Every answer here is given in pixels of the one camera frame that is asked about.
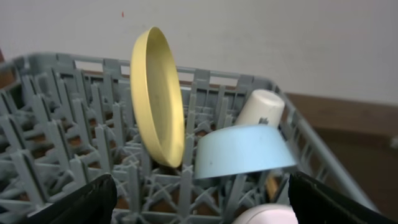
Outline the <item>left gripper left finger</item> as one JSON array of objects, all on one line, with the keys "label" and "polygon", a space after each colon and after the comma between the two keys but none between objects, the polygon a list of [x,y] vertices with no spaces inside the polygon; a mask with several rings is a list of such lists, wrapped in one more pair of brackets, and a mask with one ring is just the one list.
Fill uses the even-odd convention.
[{"label": "left gripper left finger", "polygon": [[104,174],[21,223],[110,224],[117,201],[115,181]]}]

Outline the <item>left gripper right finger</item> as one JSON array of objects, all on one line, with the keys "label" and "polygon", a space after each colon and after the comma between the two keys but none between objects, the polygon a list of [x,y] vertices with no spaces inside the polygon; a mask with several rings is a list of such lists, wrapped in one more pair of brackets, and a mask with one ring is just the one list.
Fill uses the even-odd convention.
[{"label": "left gripper right finger", "polygon": [[290,175],[288,196],[299,223],[397,224],[303,172]]}]

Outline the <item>wooden chopstick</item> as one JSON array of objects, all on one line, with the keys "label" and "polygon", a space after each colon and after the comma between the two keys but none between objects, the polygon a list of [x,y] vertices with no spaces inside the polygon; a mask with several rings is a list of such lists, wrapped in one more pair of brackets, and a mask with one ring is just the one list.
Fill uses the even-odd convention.
[{"label": "wooden chopstick", "polygon": [[266,180],[266,191],[270,199],[273,199],[275,194],[277,193],[277,190],[279,188],[279,185],[273,175],[270,175],[267,180]]}]

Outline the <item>pink shallow bowl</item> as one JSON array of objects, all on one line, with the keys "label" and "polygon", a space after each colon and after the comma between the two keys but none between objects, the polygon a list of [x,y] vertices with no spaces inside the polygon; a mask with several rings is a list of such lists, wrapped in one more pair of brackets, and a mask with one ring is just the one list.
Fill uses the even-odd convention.
[{"label": "pink shallow bowl", "polygon": [[246,210],[232,224],[298,224],[289,205],[267,203]]}]

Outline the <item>light blue bowl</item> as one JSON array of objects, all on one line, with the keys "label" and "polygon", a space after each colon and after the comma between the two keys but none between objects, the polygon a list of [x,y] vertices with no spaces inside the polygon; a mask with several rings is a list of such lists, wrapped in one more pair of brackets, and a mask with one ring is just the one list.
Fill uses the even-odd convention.
[{"label": "light blue bowl", "polygon": [[198,141],[194,177],[207,179],[296,165],[277,128],[264,124],[232,126]]}]

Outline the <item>white cup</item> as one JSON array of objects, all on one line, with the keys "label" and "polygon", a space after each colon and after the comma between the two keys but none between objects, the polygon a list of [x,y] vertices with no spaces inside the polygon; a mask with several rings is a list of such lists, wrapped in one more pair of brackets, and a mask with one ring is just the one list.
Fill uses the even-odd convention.
[{"label": "white cup", "polygon": [[264,119],[268,126],[278,128],[284,108],[285,102],[279,95],[257,89],[250,94],[234,124],[259,124],[260,119]]}]

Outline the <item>yellow round plate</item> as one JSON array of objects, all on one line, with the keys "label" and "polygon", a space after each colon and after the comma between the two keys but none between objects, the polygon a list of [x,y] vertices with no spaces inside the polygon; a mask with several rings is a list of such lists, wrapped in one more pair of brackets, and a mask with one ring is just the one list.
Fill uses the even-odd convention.
[{"label": "yellow round plate", "polygon": [[135,41],[130,61],[132,107],[141,139],[153,160],[182,163],[185,120],[177,67],[164,33],[151,27]]}]

